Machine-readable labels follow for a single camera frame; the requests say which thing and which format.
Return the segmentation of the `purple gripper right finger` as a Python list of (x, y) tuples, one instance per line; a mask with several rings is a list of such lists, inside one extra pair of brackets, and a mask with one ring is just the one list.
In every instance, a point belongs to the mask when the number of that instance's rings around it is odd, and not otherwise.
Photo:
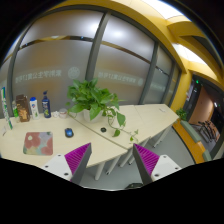
[(159, 156), (138, 144), (133, 145), (133, 156), (144, 185), (181, 170), (168, 155)]

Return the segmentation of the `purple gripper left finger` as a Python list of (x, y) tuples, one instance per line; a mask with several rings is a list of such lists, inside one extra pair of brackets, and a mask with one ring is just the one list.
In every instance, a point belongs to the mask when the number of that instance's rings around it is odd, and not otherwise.
[(79, 184), (91, 153), (91, 144), (87, 143), (65, 155), (57, 154), (43, 166), (43, 169), (74, 184)]

